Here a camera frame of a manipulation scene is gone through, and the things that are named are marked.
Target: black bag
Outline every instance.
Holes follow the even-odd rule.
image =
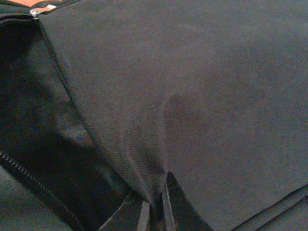
[[[308,229],[305,1],[2,3],[0,165],[70,229]]]

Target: black backpack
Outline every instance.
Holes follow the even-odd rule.
[[[308,230],[306,1],[0,13],[1,231]]]

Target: metal zipper pull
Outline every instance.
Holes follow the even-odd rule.
[[[50,11],[54,8],[56,8],[56,6],[53,6],[53,5],[48,5],[44,8],[34,8],[34,9],[30,10],[30,14],[32,15],[32,17],[34,19],[38,19],[39,14],[46,12],[46,11]]]

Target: zipper slider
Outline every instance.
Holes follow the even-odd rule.
[[[38,19],[38,15],[47,11],[50,11],[52,9],[56,8],[56,6],[48,5],[44,8],[34,8],[30,10],[30,14],[32,15],[33,19]]]

